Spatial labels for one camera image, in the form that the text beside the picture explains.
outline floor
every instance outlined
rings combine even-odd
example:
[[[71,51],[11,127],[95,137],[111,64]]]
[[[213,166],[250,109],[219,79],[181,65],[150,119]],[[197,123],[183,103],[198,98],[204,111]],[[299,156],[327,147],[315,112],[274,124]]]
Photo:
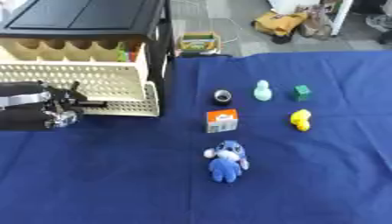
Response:
[[[350,15],[336,38],[319,41],[296,34],[289,44],[276,45],[268,35],[254,31],[249,23],[270,9],[267,0],[171,0],[176,36],[184,32],[214,30],[226,43],[223,53],[248,56],[255,53],[289,53],[316,51],[383,50],[391,45],[379,45],[381,34],[366,26],[361,15]]]

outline small orange box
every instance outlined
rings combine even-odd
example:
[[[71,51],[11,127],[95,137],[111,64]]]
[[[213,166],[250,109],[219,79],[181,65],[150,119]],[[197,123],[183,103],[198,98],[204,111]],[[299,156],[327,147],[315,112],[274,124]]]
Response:
[[[215,110],[206,113],[206,133],[236,130],[237,126],[236,109]]]

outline yellow toy duck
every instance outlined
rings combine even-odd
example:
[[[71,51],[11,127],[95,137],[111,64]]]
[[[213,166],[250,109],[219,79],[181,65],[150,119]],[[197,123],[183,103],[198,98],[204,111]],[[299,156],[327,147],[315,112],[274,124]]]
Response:
[[[311,116],[312,113],[309,110],[301,109],[291,115],[290,122],[296,125],[298,130],[307,131],[311,128],[311,124],[309,123]]]

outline roll of tape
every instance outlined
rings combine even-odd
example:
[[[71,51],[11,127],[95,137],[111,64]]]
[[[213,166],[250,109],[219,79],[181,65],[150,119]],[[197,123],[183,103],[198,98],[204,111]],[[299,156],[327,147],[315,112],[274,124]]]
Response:
[[[225,89],[216,90],[213,93],[213,102],[219,106],[227,106],[232,101],[233,96]]]

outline green cube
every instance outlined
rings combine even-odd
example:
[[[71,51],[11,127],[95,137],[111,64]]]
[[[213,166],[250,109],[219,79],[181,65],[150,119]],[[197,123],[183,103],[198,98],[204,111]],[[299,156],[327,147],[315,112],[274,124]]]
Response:
[[[294,88],[294,94],[296,101],[304,102],[311,97],[312,91],[306,85],[301,85]]]

